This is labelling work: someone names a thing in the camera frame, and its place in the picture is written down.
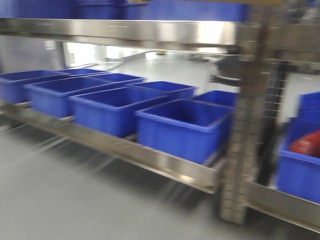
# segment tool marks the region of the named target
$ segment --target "shelf rack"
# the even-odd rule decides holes
[[[254,56],[259,29],[258,24],[223,21],[0,19],[0,35],[6,36],[201,54],[215,54],[216,48],[232,52],[241,49],[248,59]],[[221,186],[223,171],[228,163],[223,157],[211,166],[196,164],[18,105],[6,103],[1,111],[12,119],[115,155],[209,194],[215,193]]]
[[[7,36],[201,54],[215,53],[215,48],[232,51],[239,49],[246,62],[231,145],[227,160],[222,159],[210,167],[149,149],[123,138],[91,131],[66,120],[51,118],[25,106],[3,104],[1,111],[12,119],[68,137],[207,193],[214,193],[220,186],[226,166],[221,201],[222,219],[242,224],[246,216],[246,207],[250,207],[320,232],[319,204],[251,180],[251,176],[256,174],[258,169],[255,164],[257,143],[263,125],[263,109],[268,88],[274,88],[274,97],[285,87],[278,84],[280,78],[270,83],[270,62],[271,66],[281,65],[283,60],[296,64],[319,62],[319,33],[318,25],[308,24],[0,19],[0,35]],[[267,110],[273,112],[268,117],[274,120],[277,109],[272,106]]]
[[[255,47],[259,25],[227,21],[0,18],[0,35],[212,54]]]
[[[277,67],[274,68],[274,90],[278,98],[274,100],[273,121],[278,117],[281,106],[281,96],[286,88],[286,76],[296,72],[299,66],[308,66],[309,72],[319,72],[320,67],[320,25],[316,24],[282,24],[272,27],[271,53],[269,61]],[[265,169],[255,168],[253,174],[244,180],[244,204],[259,212],[274,216],[289,223],[320,233],[320,204],[311,202],[284,192],[278,191],[273,186],[257,183],[254,176]]]

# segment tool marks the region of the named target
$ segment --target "metal upright post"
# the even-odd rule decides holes
[[[261,6],[260,29],[253,61],[246,61],[240,84],[235,121],[228,153],[229,164],[223,187],[220,217],[228,222],[243,224],[246,207],[246,178],[254,171],[268,92],[270,63],[265,61],[268,50],[270,21],[274,7]]]

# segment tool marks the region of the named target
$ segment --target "lower shelf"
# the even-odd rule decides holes
[[[249,208],[320,233],[320,204],[254,182],[246,188]]]
[[[26,104],[0,102],[0,111],[8,118],[69,138],[97,151],[113,155],[123,161],[214,194],[220,187],[227,160],[221,158],[209,166],[197,164],[165,152],[142,146],[124,138],[94,131],[57,119],[28,108]]]

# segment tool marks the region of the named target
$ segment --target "red item in bin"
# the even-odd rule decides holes
[[[290,151],[320,158],[320,130],[294,141],[290,146]]]

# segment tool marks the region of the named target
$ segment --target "stainless steel surface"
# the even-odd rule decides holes
[[[269,20],[274,12],[271,7],[264,7],[263,10],[254,61],[243,64],[243,80],[239,84],[240,93],[220,208],[223,220],[237,224],[244,224],[246,218],[247,209],[243,205],[246,196],[245,181],[254,171],[258,159],[263,108],[269,82],[269,63],[265,61],[269,46],[266,43],[271,30]]]
[[[254,44],[257,28],[254,24],[226,21],[3,18],[0,34],[211,54],[215,53],[213,47],[240,46],[242,38]]]
[[[213,194],[220,187],[226,165],[224,160],[216,161],[211,167],[207,167],[123,138],[81,127],[67,120],[59,120],[24,106],[3,103],[0,109],[9,118],[67,137],[206,193]]]
[[[269,41],[276,52],[270,58],[297,63],[320,62],[319,24],[279,24],[272,28]]]
[[[0,36],[0,73],[65,68],[63,45],[53,40]]]
[[[277,50],[320,53],[320,25],[282,24],[275,37]]]
[[[254,182],[246,187],[248,207],[320,233],[320,204]]]

